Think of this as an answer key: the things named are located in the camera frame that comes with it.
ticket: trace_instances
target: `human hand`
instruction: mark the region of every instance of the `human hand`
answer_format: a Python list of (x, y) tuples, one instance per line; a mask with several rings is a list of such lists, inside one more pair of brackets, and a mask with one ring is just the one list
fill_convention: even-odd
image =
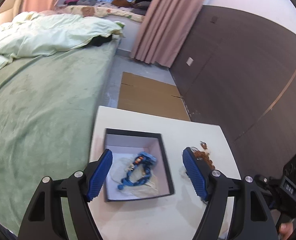
[(290, 223), (282, 223), (279, 227), (279, 233), (282, 235), (282, 240), (287, 240), (294, 231), (294, 225)]

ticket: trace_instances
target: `metal screw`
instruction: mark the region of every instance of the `metal screw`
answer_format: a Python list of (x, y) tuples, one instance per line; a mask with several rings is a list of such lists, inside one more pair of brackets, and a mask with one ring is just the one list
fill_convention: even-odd
[(50, 181), (50, 177), (46, 176), (42, 179), (43, 183), (48, 183)]
[(217, 171), (217, 170), (212, 171), (211, 174), (215, 177), (219, 177), (221, 175), (220, 171)]
[(253, 182), (253, 179), (252, 179), (252, 177), (250, 177), (250, 176), (246, 176), (246, 177), (245, 177), (245, 180), (246, 180), (247, 182), (249, 182), (249, 183)]
[(75, 172), (75, 177), (76, 178), (80, 178), (80, 177), (82, 177), (82, 175), (83, 175), (83, 172), (82, 171), (76, 171)]

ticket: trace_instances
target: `blue bracelet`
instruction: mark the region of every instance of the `blue bracelet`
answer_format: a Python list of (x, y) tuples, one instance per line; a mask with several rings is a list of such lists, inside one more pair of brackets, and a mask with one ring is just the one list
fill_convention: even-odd
[[(134, 160), (134, 162), (131, 163), (127, 169), (125, 169), (125, 171), (127, 172), (127, 175), (125, 178), (121, 179), (121, 184), (118, 185), (118, 189), (123, 190), (124, 186), (133, 187), (133, 186), (140, 186), (140, 185), (147, 183), (147, 181), (151, 177), (151, 168), (156, 163), (157, 163), (156, 157), (152, 156), (151, 154), (146, 153), (146, 152), (139, 153), (138, 156), (136, 157), (136, 159)], [(131, 182), (129, 177), (130, 177), (131, 173), (139, 165), (142, 165), (143, 170), (144, 170), (144, 172), (142, 174), (142, 178), (138, 179), (136, 182)]]

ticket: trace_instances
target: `light switch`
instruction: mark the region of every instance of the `light switch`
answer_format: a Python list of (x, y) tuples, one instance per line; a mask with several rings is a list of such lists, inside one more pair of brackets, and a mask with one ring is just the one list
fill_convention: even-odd
[(187, 65), (188, 65), (188, 66), (191, 66), (192, 62), (193, 62), (193, 59), (192, 59), (191, 57), (189, 57), (189, 58), (187, 59)]

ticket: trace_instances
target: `black box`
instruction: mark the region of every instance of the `black box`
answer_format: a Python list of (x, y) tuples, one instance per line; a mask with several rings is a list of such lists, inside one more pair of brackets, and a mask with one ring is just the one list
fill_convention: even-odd
[(158, 180), (159, 191), (158, 195), (153, 197), (138, 198), (132, 194), (124, 195), (123, 192), (117, 188), (118, 183), (112, 180), (110, 172), (113, 171), (110, 169), (104, 184), (106, 202), (158, 198), (175, 193), (161, 134), (106, 129), (104, 148), (112, 151), (112, 167), (114, 167), (114, 162), (119, 160), (120, 157), (133, 158), (134, 160), (136, 155), (141, 151), (145, 151), (156, 157), (157, 164), (153, 167), (152, 171)]

